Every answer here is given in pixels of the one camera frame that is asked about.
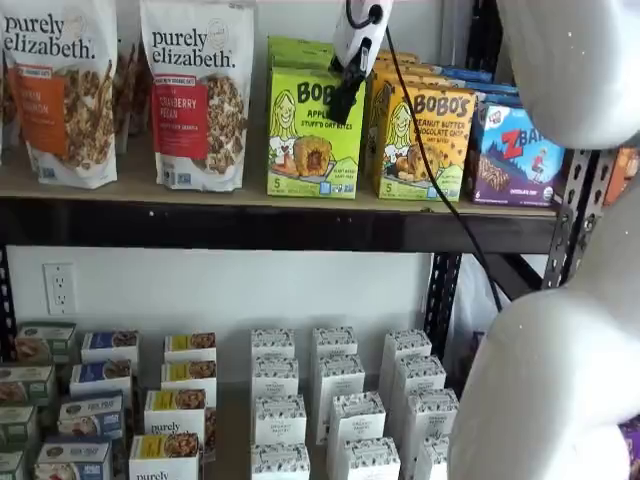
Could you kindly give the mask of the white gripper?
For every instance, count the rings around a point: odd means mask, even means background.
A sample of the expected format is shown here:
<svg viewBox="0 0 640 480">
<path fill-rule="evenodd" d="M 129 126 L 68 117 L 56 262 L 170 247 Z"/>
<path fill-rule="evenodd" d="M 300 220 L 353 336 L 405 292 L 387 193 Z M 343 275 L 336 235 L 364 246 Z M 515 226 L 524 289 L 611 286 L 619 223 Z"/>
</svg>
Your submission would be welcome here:
<svg viewBox="0 0 640 480">
<path fill-rule="evenodd" d="M 329 101 L 329 119 L 347 121 L 376 61 L 391 15 L 391 0 L 343 2 L 329 70 L 341 77 Z"/>
</svg>

